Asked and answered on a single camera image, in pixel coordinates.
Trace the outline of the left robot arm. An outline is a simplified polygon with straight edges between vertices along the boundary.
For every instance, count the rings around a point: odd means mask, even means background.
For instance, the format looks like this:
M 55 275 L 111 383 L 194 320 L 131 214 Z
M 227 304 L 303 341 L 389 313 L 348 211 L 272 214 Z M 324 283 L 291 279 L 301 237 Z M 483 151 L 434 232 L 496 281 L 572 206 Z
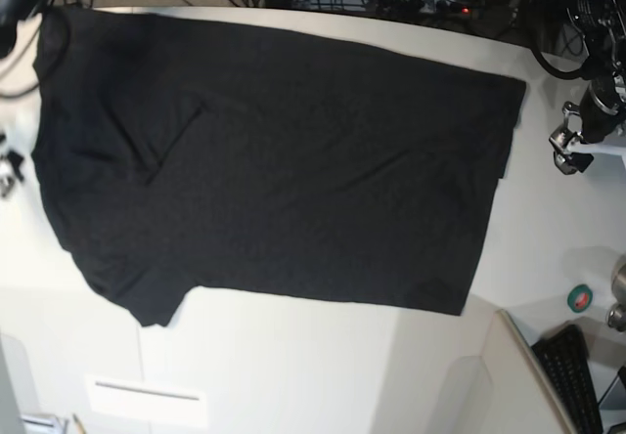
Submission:
M 538 9 L 570 24 L 581 38 L 586 58 L 578 68 L 561 70 L 544 57 L 530 22 L 530 14 Z M 525 0 L 519 16 L 529 49 L 547 73 L 588 83 L 579 103 L 563 104 L 563 122 L 549 137 L 556 168 L 573 175 L 584 172 L 596 153 L 624 158 L 623 147 L 604 140 L 625 132 L 625 0 Z

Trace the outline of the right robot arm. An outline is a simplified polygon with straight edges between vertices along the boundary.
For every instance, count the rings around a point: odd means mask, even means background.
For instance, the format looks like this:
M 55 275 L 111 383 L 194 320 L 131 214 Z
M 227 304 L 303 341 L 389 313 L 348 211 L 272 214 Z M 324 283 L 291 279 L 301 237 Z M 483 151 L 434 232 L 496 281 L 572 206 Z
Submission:
M 48 12 L 55 0 L 1 0 L 1 61 L 10 56 L 18 41 L 18 24 L 38 14 Z M 20 54 L 1 72 L 1 79 L 9 75 L 14 66 L 18 65 L 28 47 L 34 42 L 39 30 L 35 30 Z M 1 101 L 18 100 L 34 92 L 38 82 L 31 87 L 16 93 L 1 92 Z M 23 181 L 21 165 L 23 156 L 12 150 L 1 149 L 1 199 L 6 199 L 13 191 L 17 182 Z

